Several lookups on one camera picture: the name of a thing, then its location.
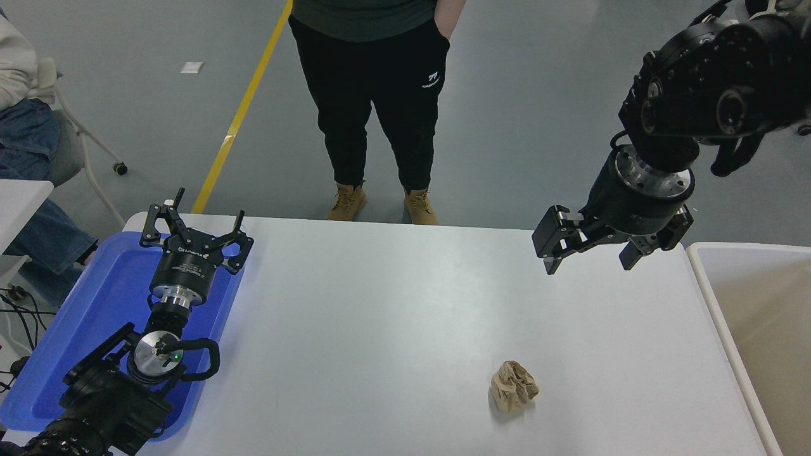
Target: black sweatpants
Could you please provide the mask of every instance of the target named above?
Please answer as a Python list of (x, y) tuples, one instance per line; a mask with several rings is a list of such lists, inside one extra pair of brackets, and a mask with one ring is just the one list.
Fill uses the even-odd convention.
[(358, 186), (366, 166), (366, 123), (374, 103), (392, 145), (400, 183), (428, 188), (434, 160), (437, 97), (450, 43), (431, 19), (391, 38), (349, 42), (290, 16), (307, 87), (318, 107), (335, 181)]

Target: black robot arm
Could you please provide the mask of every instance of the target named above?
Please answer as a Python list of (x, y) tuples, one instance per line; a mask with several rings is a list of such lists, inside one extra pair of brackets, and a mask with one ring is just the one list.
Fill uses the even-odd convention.
[[(217, 373), (217, 343), (182, 340), (182, 331), (192, 306), (208, 297), (216, 269), (223, 266), (236, 274), (253, 239), (241, 229), (242, 211), (233, 231), (220, 237), (187, 228), (177, 212), (182, 195), (181, 188), (174, 200), (150, 206), (139, 241), (142, 247), (163, 249), (149, 287), (151, 312), (144, 331), (136, 333), (128, 323), (76, 364), (63, 379), (68, 390), (59, 405), (65, 412), (26, 446), (0, 442), (0, 456), (106, 456), (111, 446), (134, 456), (172, 411), (167, 393), (180, 381), (203, 381)], [(169, 226), (162, 245), (155, 229), (158, 218)], [(239, 252), (224, 261), (222, 249), (232, 243)], [(208, 352), (209, 367), (187, 373), (183, 354), (195, 350)], [(127, 373), (119, 368), (125, 357)]]
[[(811, 2), (735, 24), (717, 2), (658, 52), (642, 59), (619, 112), (624, 131), (586, 205), (551, 206), (532, 239), (547, 273), (576, 252), (627, 243), (631, 269), (654, 250), (673, 249), (692, 225), (690, 166), (698, 142), (719, 146), (711, 170), (729, 175), (751, 160), (766, 133), (809, 117)], [(631, 144), (617, 144), (626, 136)]]

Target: crumpled paper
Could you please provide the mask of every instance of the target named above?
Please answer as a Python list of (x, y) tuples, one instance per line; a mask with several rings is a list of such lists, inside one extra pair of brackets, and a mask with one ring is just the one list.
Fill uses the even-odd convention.
[(517, 361), (504, 361), (490, 381), (490, 393), (501, 413), (516, 413), (540, 393), (535, 379)]

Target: beige container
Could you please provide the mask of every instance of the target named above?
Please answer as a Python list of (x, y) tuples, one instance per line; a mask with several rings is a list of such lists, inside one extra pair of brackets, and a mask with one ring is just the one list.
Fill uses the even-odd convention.
[(811, 454), (811, 248), (695, 243), (687, 253), (766, 452)]

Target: white logo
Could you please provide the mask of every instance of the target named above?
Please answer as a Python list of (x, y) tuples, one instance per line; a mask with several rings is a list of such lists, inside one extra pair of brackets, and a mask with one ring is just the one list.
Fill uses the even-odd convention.
[(429, 88), (438, 82), (440, 82), (440, 73), (435, 71), (433, 75), (428, 76), (428, 84), (423, 85), (423, 88)]
[(183, 248), (183, 247), (178, 247), (178, 252), (181, 252), (181, 253), (191, 253), (192, 255), (197, 255), (197, 256), (199, 256), (200, 258), (204, 258), (204, 259), (206, 259), (206, 260), (208, 259), (208, 253), (199, 253), (199, 252), (195, 252), (195, 251), (193, 251), (193, 250), (189, 250), (189, 249), (187, 249), (187, 248)]

